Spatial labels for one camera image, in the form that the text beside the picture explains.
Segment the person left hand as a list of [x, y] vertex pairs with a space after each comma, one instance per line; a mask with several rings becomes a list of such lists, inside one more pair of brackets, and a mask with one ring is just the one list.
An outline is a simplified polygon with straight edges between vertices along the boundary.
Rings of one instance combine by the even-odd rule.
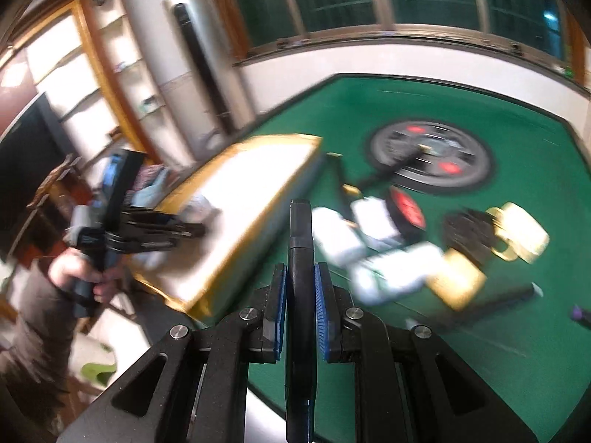
[[50, 263], [47, 276], [49, 281], [62, 290], [71, 286], [75, 279], [92, 284], [94, 299], [108, 304], [119, 291], [119, 281], [124, 276], [124, 262], [121, 258], [104, 271], [96, 270], [77, 249], [68, 248]]

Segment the person left forearm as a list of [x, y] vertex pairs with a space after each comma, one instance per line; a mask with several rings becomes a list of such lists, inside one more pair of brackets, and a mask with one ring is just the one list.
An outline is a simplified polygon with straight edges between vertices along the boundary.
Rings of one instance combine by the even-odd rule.
[[12, 346], [1, 353], [1, 393], [17, 413], [44, 428], [61, 407], [76, 326], [73, 301], [48, 277], [51, 257], [36, 260], [21, 298]]

